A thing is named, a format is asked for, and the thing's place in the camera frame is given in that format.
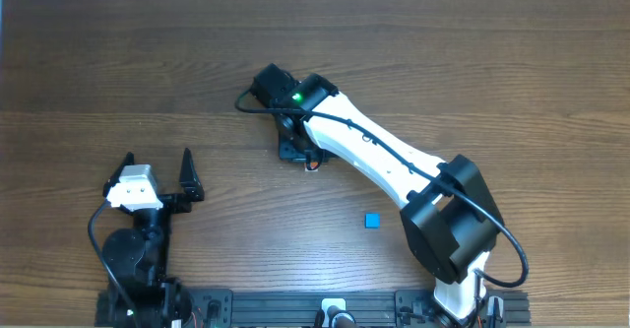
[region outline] small blue block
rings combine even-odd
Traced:
[[[379,214],[365,214],[365,227],[367,229],[378,229],[381,226]]]

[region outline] white plastic casing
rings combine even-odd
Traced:
[[[419,169],[433,176],[440,173],[437,165],[444,162],[442,159],[427,155],[399,140],[363,115],[341,92],[334,97],[322,100],[313,111],[350,119],[376,135]],[[304,122],[304,129],[319,148],[330,151],[354,165],[383,189],[401,209],[409,202],[407,195],[410,191],[420,192],[429,184],[427,179],[419,174],[410,173],[406,166],[385,149],[364,138],[363,134],[356,129],[317,116],[312,116]],[[440,197],[437,196],[433,203],[436,204]],[[469,274],[461,284],[445,284],[436,280],[435,300],[457,319],[464,319],[473,311],[475,275],[472,270],[483,269],[489,254],[489,252],[481,253],[472,262]],[[485,288],[481,288],[480,293],[484,296]]]
[[[140,209],[161,209],[163,204],[156,195],[156,180],[148,164],[127,165],[107,194],[111,207],[124,206],[134,212]]]

